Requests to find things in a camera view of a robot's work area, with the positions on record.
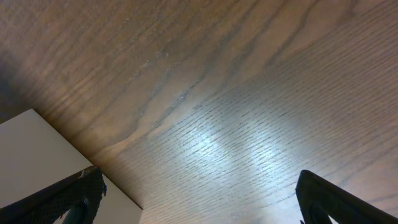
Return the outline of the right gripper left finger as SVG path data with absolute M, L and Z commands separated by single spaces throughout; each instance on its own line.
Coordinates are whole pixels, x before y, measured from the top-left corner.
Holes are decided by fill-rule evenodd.
M 92 224 L 107 186 L 101 170 L 87 167 L 1 209 L 1 223 Z

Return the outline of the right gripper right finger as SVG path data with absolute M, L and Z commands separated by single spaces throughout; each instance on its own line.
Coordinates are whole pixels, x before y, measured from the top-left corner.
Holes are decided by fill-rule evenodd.
M 397 218 L 357 198 L 320 176 L 302 170 L 295 188 L 304 224 L 393 223 Z

